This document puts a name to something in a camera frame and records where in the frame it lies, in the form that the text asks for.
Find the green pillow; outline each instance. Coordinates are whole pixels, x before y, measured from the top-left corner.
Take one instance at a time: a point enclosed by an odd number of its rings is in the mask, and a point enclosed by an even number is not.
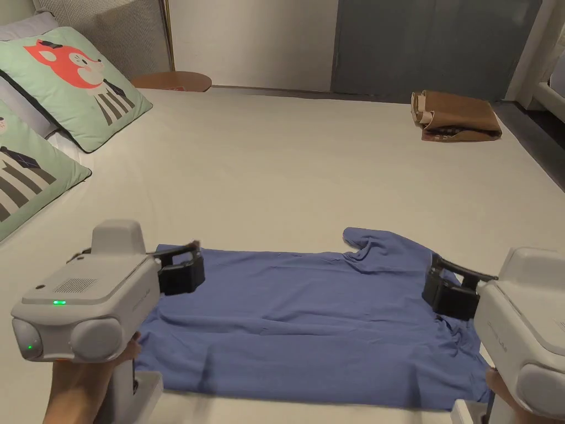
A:
[[[0,101],[0,241],[90,174]]]
[[[4,77],[49,119],[93,152],[152,104],[69,27],[0,42]]]

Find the speaker grille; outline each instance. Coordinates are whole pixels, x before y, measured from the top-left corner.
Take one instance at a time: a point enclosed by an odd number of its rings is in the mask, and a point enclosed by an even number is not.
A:
[[[53,293],[83,293],[87,291],[98,280],[94,278],[69,278],[58,285]]]

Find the gray cabinet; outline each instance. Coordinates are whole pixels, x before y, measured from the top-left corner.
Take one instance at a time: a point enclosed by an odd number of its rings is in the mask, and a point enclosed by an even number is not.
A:
[[[541,1],[340,0],[332,91],[502,99]]]

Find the bed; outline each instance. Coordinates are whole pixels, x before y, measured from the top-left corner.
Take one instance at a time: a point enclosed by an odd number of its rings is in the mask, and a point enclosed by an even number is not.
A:
[[[45,364],[23,361],[8,313],[21,293],[89,246],[106,218],[145,243],[342,252],[346,227],[415,240],[496,274],[512,246],[565,252],[565,195],[503,126],[499,141],[420,140],[409,105],[143,90],[147,114],[93,154],[94,175],[0,245],[7,422],[40,422]],[[152,423],[449,423],[449,414],[167,393]]]

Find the wooden table top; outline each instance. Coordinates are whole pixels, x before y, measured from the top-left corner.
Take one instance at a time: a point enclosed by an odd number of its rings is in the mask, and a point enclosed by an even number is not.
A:
[[[201,73],[174,71],[142,75],[132,80],[136,88],[205,92],[212,86],[212,80]]]

